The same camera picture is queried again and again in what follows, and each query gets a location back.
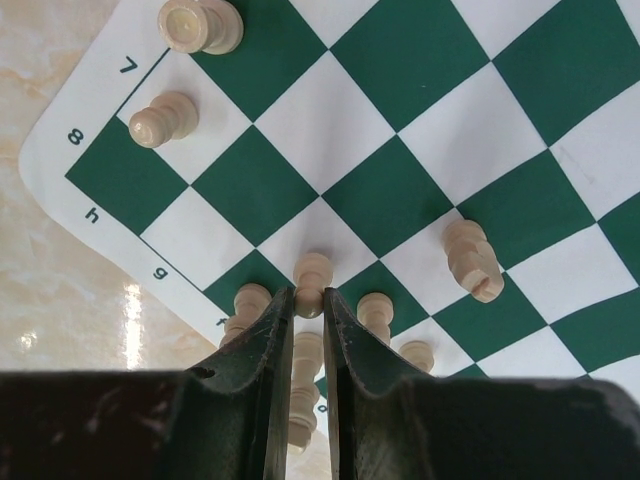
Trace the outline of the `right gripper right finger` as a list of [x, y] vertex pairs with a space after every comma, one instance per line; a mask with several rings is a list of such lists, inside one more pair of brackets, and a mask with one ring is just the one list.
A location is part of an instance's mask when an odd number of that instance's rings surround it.
[[336, 479], [635, 479], [639, 407], [589, 379], [437, 378], [324, 294]]

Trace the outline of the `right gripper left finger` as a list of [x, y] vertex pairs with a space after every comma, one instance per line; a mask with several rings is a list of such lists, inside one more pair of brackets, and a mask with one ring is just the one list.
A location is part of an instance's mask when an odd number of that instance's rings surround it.
[[185, 370], [5, 371], [5, 479], [281, 479], [294, 293]]

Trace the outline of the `light pawn chess piece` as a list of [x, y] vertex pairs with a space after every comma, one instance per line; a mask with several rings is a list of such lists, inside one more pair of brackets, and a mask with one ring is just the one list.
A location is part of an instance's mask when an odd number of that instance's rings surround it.
[[333, 280], [333, 265], [320, 253], [307, 253], [294, 266], [293, 278], [295, 313], [305, 319], [313, 319], [323, 311], [324, 290]]

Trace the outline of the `green white chess mat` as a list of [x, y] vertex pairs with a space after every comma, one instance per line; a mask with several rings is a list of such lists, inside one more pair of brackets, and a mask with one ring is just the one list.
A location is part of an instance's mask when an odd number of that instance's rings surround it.
[[639, 393], [635, 1], [239, 1], [226, 55], [122, 1], [28, 135], [43, 210], [212, 342], [328, 257], [437, 376]]

